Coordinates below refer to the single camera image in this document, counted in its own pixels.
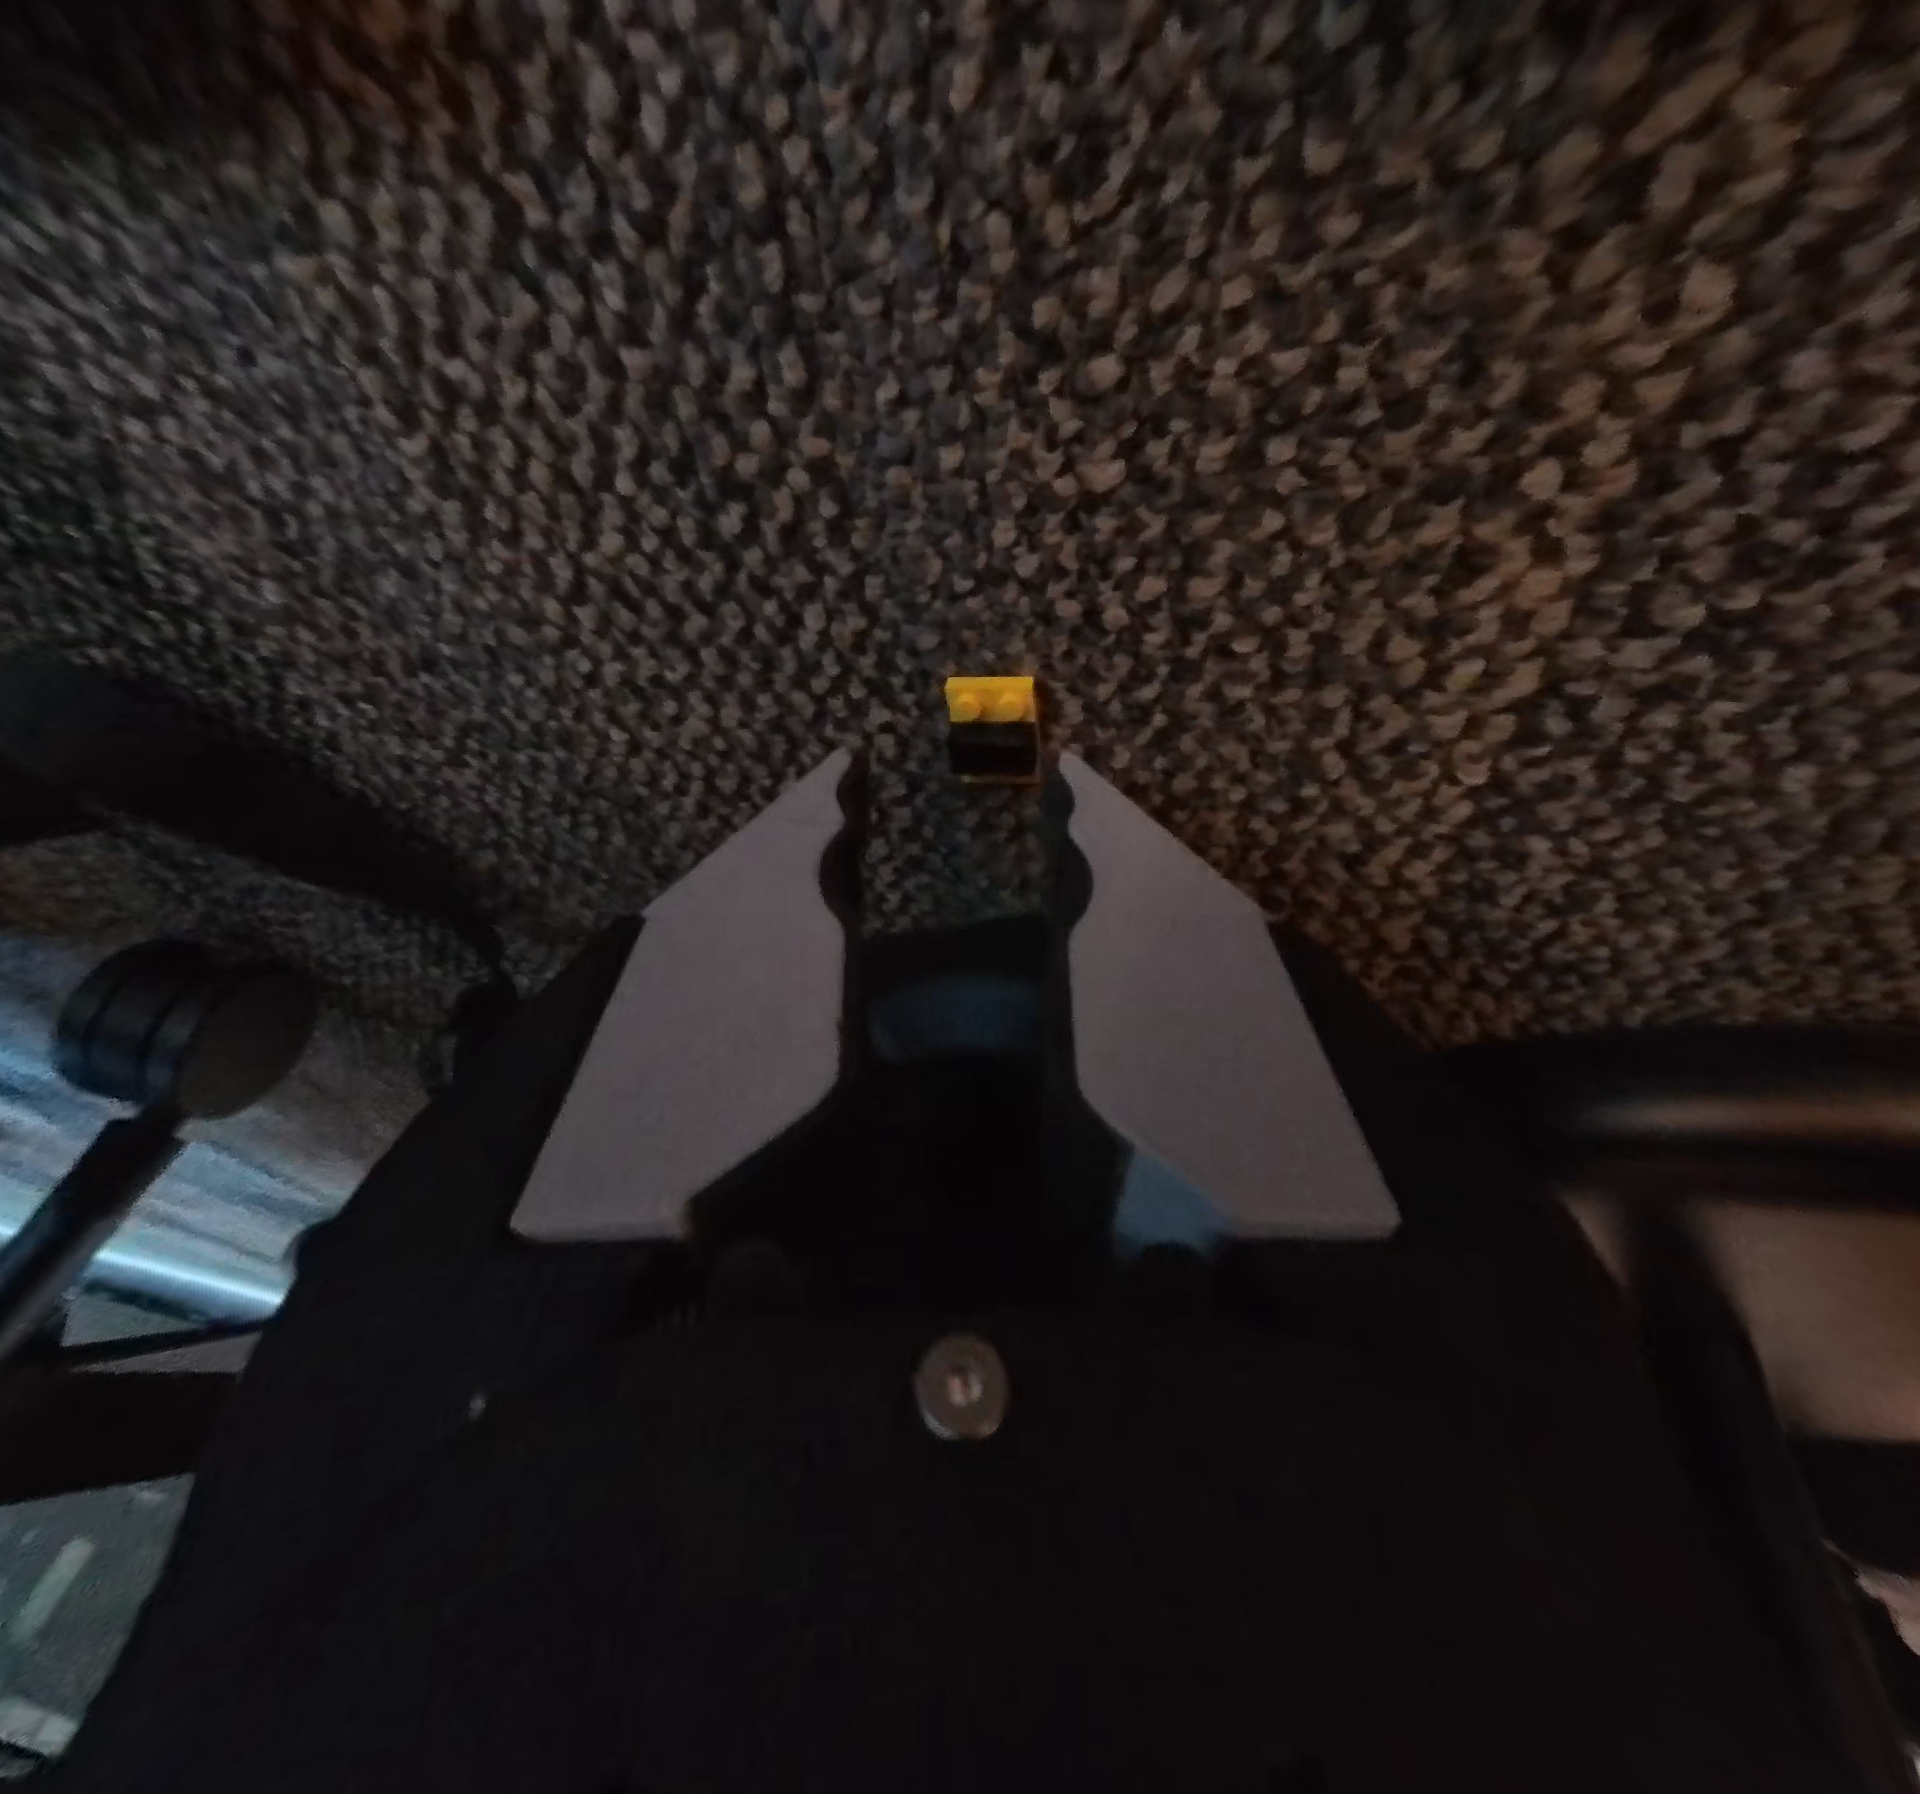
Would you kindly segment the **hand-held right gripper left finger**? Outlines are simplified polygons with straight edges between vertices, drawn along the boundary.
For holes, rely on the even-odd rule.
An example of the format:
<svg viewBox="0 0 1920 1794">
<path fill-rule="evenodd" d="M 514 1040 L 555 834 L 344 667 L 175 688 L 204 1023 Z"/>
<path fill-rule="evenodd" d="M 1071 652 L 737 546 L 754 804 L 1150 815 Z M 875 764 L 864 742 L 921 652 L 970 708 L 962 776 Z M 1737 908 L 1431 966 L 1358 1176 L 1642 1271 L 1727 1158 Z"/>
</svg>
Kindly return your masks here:
<svg viewBox="0 0 1920 1794">
<path fill-rule="evenodd" d="M 864 784 L 832 750 L 644 908 L 515 1235 L 687 1235 L 844 1082 Z"/>
</svg>

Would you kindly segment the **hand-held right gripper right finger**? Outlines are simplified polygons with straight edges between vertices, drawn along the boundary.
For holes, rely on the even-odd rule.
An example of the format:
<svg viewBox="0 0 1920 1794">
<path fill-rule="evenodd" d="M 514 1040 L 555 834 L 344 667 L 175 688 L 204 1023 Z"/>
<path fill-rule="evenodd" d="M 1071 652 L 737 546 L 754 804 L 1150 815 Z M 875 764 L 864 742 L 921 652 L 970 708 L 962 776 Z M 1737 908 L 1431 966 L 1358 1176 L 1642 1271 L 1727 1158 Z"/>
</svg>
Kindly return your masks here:
<svg viewBox="0 0 1920 1794">
<path fill-rule="evenodd" d="M 1402 1214 L 1259 906 L 1084 758 L 1055 766 L 1077 1091 L 1118 1235 L 1393 1235 Z"/>
</svg>

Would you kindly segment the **small yellow black lego piece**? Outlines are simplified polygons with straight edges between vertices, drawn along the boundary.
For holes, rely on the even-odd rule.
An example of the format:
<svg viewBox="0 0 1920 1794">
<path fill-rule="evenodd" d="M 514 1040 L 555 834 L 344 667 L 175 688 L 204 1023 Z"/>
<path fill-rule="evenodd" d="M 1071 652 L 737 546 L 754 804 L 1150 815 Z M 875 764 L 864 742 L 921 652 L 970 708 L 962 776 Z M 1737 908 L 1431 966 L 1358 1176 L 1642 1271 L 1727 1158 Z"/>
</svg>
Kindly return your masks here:
<svg viewBox="0 0 1920 1794">
<path fill-rule="evenodd" d="M 1041 689 L 1031 676 L 953 676 L 942 684 L 948 769 L 978 788 L 1043 781 Z"/>
</svg>

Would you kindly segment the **black table leg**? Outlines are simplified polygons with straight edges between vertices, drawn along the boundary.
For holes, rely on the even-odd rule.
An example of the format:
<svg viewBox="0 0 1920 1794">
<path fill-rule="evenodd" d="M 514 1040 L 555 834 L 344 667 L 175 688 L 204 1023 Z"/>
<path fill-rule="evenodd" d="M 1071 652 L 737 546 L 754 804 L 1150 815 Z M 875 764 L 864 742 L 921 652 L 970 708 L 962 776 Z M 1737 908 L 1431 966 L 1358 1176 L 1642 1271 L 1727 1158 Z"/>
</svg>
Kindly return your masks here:
<svg viewBox="0 0 1920 1794">
<path fill-rule="evenodd" d="M 1566 1191 L 1918 1211 L 1913 1029 L 1647 1027 L 1458 1046 L 1443 1062 Z"/>
</svg>

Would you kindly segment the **black chair caster wheel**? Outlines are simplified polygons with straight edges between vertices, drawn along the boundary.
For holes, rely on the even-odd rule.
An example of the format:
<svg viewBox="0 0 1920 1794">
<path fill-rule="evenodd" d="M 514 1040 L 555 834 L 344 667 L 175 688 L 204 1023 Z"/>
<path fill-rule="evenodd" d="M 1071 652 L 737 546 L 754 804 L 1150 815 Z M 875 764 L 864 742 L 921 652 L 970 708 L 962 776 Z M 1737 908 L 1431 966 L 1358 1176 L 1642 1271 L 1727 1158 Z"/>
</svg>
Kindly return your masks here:
<svg viewBox="0 0 1920 1794">
<path fill-rule="evenodd" d="M 139 944 L 91 966 L 62 1003 L 51 1057 L 93 1098 L 220 1122 L 288 1080 L 316 1017 L 318 992 L 295 966 Z"/>
</svg>

